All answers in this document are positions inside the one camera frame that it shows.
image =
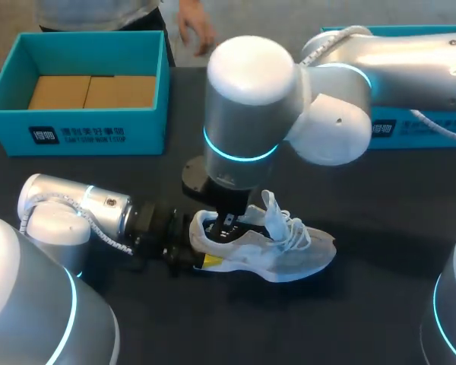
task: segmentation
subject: shoe sole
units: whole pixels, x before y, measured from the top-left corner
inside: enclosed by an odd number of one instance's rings
[[[212,272],[231,272],[231,271],[250,271],[258,276],[262,277],[266,281],[271,283],[288,283],[291,281],[301,280],[308,276],[314,275],[324,268],[326,268],[331,262],[328,262],[325,266],[319,268],[313,268],[312,270],[299,272],[297,274],[275,274],[271,271],[267,271],[261,268],[254,268],[249,264],[243,262],[234,262],[229,260],[223,260],[219,265],[210,266],[208,268],[199,268],[197,270],[212,271]]]

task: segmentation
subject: shoelace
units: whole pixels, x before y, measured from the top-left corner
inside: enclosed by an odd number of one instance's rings
[[[280,211],[286,219],[287,225],[290,227],[289,236],[280,242],[270,243],[271,246],[283,246],[283,252],[290,250],[303,251],[311,246],[311,236],[306,229],[306,226],[299,218],[291,218],[289,211]],[[307,244],[300,246],[303,239],[306,239]]]

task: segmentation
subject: cable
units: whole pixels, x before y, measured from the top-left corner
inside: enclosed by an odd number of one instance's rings
[[[365,36],[371,36],[372,32],[368,28],[362,27],[360,25],[352,25],[351,27],[344,28],[340,30],[337,34],[330,36],[326,42],[319,46],[315,51],[311,52],[309,56],[305,57],[300,65],[310,66],[315,60],[321,58],[328,50],[339,43],[341,40],[344,40],[347,37],[350,37],[354,34],[362,34]]]
[[[340,30],[336,35],[330,36],[325,43],[319,46],[315,51],[311,52],[309,56],[305,57],[300,62],[300,65],[305,67],[310,66],[314,61],[320,59],[324,54],[326,54],[331,47],[339,43],[341,40],[344,40],[345,38],[350,37],[354,34],[371,36],[372,32],[368,28],[362,27],[360,25],[353,25],[351,27]],[[419,121],[427,125],[434,132],[439,133],[440,135],[443,135],[447,138],[454,139],[456,141],[456,133],[441,127],[436,122],[433,122],[431,119],[427,118],[419,110],[411,110],[410,112]]]
[[[411,110],[410,111],[419,121],[427,125],[430,129],[434,132],[439,133],[440,135],[444,135],[450,139],[454,139],[456,141],[456,133],[451,132],[449,129],[441,127],[439,124],[433,122],[431,119],[427,118],[423,115],[419,110]]]
[[[94,223],[93,219],[89,215],[87,211],[85,211],[74,199],[69,198],[67,195],[64,194],[59,194],[57,192],[50,192],[46,194],[38,194],[32,197],[30,207],[27,208],[22,215],[21,219],[21,228],[20,232],[25,235],[26,230],[27,230],[27,225],[29,223],[30,216],[33,212],[34,207],[36,207],[40,202],[45,202],[49,200],[50,198],[55,198],[58,199],[67,205],[72,206],[84,219],[87,220],[88,224],[91,227],[91,230],[98,235],[98,237],[105,243],[109,244],[111,247],[114,247],[116,249],[119,249],[120,251],[123,251],[130,256],[133,256],[133,251],[131,250],[130,247],[126,245],[122,245],[121,243],[118,243],[111,238],[109,238],[106,234],[103,233],[103,231],[97,226],[96,223]]]

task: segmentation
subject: floor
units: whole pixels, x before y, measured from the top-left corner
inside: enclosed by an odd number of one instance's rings
[[[176,0],[161,5],[179,66],[206,65],[195,43],[184,47],[175,17]],[[284,45],[295,59],[318,29],[351,24],[456,24],[456,0],[204,0],[218,41],[252,34]],[[0,68],[17,33],[38,31],[33,0],[0,0]]]

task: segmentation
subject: shoe tongue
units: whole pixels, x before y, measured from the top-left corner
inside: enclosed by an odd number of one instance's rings
[[[285,240],[289,235],[289,228],[287,227],[286,218],[275,200],[274,193],[264,190],[261,192],[261,197],[267,209],[264,219],[265,229],[274,241]]]

